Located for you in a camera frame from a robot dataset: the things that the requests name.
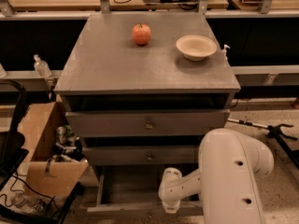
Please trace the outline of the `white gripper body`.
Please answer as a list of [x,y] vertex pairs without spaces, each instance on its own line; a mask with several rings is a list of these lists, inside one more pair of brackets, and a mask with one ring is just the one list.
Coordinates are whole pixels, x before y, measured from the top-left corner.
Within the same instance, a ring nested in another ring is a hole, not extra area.
[[158,196],[167,214],[175,214],[180,208],[182,199],[199,193],[199,170],[185,176],[176,168],[166,168],[164,170]]

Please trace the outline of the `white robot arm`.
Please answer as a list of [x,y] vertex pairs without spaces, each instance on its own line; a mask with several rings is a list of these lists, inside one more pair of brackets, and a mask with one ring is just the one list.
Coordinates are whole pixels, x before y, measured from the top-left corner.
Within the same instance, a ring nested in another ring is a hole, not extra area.
[[273,154],[263,142],[215,129],[200,143],[198,169],[188,175],[165,169],[158,196],[165,212],[175,214],[182,199],[197,194],[205,224],[266,224],[256,179],[273,168]]

